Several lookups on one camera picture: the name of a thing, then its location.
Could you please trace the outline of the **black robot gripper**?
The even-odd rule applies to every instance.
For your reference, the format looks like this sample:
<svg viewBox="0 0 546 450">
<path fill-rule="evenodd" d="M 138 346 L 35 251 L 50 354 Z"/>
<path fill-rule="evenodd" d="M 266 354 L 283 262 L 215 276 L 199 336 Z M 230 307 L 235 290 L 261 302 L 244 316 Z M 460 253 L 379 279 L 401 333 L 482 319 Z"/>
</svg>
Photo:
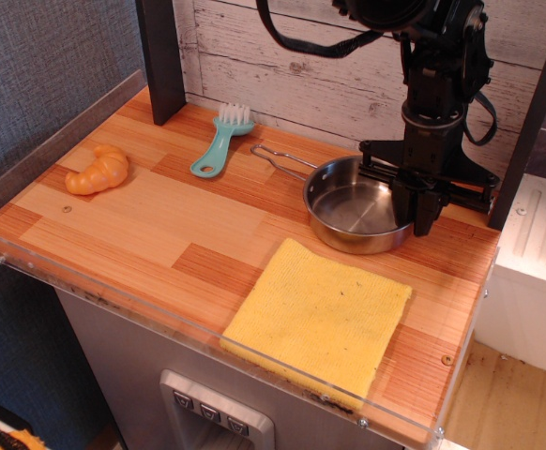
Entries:
<svg viewBox="0 0 546 450">
<path fill-rule="evenodd" d="M 431 118 L 404 105 L 400 141 L 363 141 L 359 172 L 387 183 L 395 222 L 414 221 L 414 235 L 426 236 L 449 203 L 488 214 L 499 177 L 463 151 L 468 108 L 454 107 L 447 116 Z"/>
</svg>

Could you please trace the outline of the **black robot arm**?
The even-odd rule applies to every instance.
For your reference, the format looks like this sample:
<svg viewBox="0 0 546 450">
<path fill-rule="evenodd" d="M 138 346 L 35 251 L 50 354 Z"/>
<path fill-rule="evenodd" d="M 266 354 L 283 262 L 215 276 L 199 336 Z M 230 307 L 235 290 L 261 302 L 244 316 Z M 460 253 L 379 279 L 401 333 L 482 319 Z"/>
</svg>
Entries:
<svg viewBox="0 0 546 450">
<path fill-rule="evenodd" d="M 476 139 L 467 126 L 472 102 L 496 111 L 482 94 L 493 60 L 485 47 L 488 17 L 481 1 L 336 1 L 342 16 L 401 45 L 403 137 L 363 141 L 360 171 L 388 183 L 398 225 L 427 235 L 455 203 L 487 213 L 499 178 L 463 151 L 463 141 L 490 142 L 497 124 Z"/>
</svg>

